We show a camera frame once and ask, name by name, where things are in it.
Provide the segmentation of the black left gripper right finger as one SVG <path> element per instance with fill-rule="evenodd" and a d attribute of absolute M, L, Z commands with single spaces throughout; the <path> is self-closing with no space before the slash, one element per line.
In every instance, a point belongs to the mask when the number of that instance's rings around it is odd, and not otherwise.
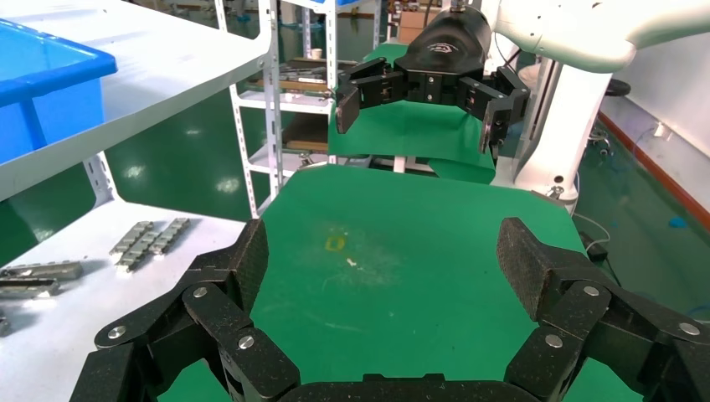
<path fill-rule="evenodd" d="M 616 285 L 585 255 L 546 245 L 518 218 L 502 221 L 498 264 L 537 327 L 504 379 L 560 401 L 588 359 L 646 401 L 709 398 L 709 331 Z"/>

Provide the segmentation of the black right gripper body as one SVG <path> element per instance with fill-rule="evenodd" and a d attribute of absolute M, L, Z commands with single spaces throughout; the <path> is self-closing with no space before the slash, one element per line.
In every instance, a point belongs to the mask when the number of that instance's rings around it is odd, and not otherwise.
<path fill-rule="evenodd" d="M 472 85 L 483 78 L 490 44 L 491 28 L 478 9 L 439 13 L 394 61 L 403 74 L 403 99 L 467 105 Z"/>

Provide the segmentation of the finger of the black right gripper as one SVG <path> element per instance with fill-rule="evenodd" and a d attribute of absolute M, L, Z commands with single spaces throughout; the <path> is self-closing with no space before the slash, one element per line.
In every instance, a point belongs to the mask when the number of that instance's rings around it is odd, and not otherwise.
<path fill-rule="evenodd" d="M 402 101 L 406 96 L 405 73 L 385 58 L 376 58 L 344 70 L 335 92 L 336 128 L 345 134 L 360 111 Z"/>
<path fill-rule="evenodd" d="M 530 90 L 509 67 L 498 67 L 482 81 L 462 77 L 457 82 L 457 106 L 481 122 L 478 151 L 504 142 L 509 126 L 522 121 Z"/>

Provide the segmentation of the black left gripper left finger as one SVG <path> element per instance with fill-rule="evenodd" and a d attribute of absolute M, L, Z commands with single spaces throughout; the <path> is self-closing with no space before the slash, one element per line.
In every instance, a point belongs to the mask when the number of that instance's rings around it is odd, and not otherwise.
<path fill-rule="evenodd" d="M 277 401 L 300 383 L 296 365 L 251 319 L 268 265 L 265 223 L 198 255 L 177 284 L 95 335 L 70 398 L 154 401 L 204 361 L 233 401 Z"/>

